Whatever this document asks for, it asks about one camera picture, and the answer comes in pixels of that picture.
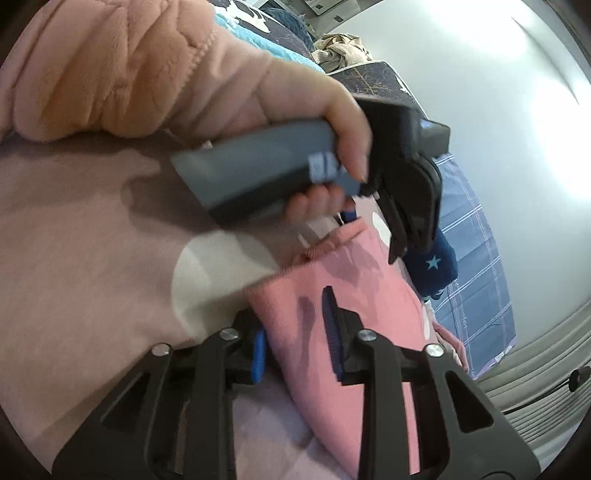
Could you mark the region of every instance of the pink sleeve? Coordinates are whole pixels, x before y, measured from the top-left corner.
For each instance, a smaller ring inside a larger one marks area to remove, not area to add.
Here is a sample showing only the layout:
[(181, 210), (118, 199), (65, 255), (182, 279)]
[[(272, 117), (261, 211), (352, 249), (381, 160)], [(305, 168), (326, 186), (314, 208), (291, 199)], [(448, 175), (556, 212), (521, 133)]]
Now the pink sleeve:
[(205, 0), (51, 0), (0, 70), (0, 139), (13, 129), (52, 141), (170, 127), (206, 140), (269, 62), (215, 25)]

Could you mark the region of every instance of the wall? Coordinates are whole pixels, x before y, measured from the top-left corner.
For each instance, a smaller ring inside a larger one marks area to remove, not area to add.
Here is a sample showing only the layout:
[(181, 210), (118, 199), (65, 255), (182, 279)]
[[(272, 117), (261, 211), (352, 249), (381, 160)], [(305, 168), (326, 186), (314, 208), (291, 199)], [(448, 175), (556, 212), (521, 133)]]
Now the wall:
[(451, 126), (523, 345), (591, 297), (591, 116), (502, 4), (384, 0), (338, 31), (361, 36), (427, 115)]

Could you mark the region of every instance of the blue checkered sheet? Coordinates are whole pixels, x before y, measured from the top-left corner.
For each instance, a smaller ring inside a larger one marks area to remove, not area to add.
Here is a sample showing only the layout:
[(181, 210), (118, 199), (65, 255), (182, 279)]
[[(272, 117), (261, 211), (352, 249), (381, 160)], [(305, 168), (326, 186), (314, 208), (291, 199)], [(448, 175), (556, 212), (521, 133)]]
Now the blue checkered sheet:
[(437, 321), (466, 345), (470, 374), (477, 378), (515, 345), (511, 299), (478, 198), (453, 155), (436, 163), (443, 176), (439, 225), (456, 251), (459, 276), (431, 305)]

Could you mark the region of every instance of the gray device grip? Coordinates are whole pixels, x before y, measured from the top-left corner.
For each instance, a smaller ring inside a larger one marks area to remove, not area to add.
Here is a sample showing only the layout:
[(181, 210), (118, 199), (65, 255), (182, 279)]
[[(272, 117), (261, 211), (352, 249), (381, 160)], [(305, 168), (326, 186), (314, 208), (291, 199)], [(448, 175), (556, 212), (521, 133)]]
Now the gray device grip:
[[(248, 201), (251, 192), (260, 192), (271, 205), (311, 184), (333, 180), (347, 194), (358, 194), (359, 183), (336, 159), (335, 138), (325, 120), (295, 121), (224, 140), (213, 148), (181, 152), (172, 162), (207, 210), (241, 198)], [(273, 184), (275, 188), (265, 188)]]

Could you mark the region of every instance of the silver screw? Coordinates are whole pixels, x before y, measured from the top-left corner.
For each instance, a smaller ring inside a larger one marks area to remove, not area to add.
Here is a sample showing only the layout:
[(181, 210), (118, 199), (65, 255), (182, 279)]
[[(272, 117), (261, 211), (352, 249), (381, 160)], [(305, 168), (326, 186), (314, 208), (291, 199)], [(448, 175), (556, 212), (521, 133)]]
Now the silver screw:
[(445, 349), (438, 343), (429, 343), (429, 345), (425, 347), (425, 351), (428, 356), (434, 356), (435, 358), (443, 356), (445, 353)]
[(220, 337), (222, 337), (223, 340), (229, 342), (230, 340), (236, 340), (237, 338), (240, 338), (240, 334), (235, 328), (224, 328), (220, 332)]
[(170, 345), (167, 343), (159, 343), (152, 347), (152, 355), (154, 356), (166, 356), (170, 354)]
[(378, 337), (373, 330), (367, 328), (358, 331), (357, 336), (359, 337), (359, 340), (363, 340), (364, 342), (373, 342)]

